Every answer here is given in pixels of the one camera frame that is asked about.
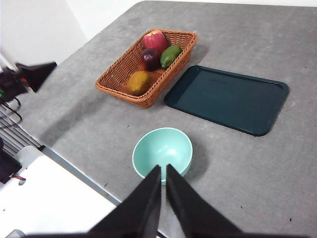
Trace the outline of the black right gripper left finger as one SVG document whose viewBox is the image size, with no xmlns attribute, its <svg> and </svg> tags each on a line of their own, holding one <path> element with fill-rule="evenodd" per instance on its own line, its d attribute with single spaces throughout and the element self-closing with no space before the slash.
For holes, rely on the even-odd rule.
<svg viewBox="0 0 317 238">
<path fill-rule="evenodd" d="M 161 168 L 156 165 L 132 193 L 89 233 L 156 234 L 160 208 Z"/>
</svg>

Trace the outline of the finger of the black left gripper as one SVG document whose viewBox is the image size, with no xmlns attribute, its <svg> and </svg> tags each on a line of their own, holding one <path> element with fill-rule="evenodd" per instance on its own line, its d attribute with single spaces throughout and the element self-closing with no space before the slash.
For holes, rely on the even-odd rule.
<svg viewBox="0 0 317 238">
<path fill-rule="evenodd" d="M 36 93 L 47 78 L 27 78 L 29 87 Z"/>
<path fill-rule="evenodd" d="M 15 65 L 20 71 L 23 72 L 23 75 L 26 78 L 47 78 L 57 67 L 56 62 L 49 62 L 32 66 L 27 66 L 21 63 L 16 63 Z"/>
</svg>

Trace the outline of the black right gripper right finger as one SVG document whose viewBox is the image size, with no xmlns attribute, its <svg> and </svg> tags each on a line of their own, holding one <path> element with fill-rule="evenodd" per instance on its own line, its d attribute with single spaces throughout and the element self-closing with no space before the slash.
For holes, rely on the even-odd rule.
<svg viewBox="0 0 317 238">
<path fill-rule="evenodd" d="M 240 235 L 243 233 L 203 200 L 171 164 L 166 166 L 166 195 L 186 235 Z"/>
</svg>

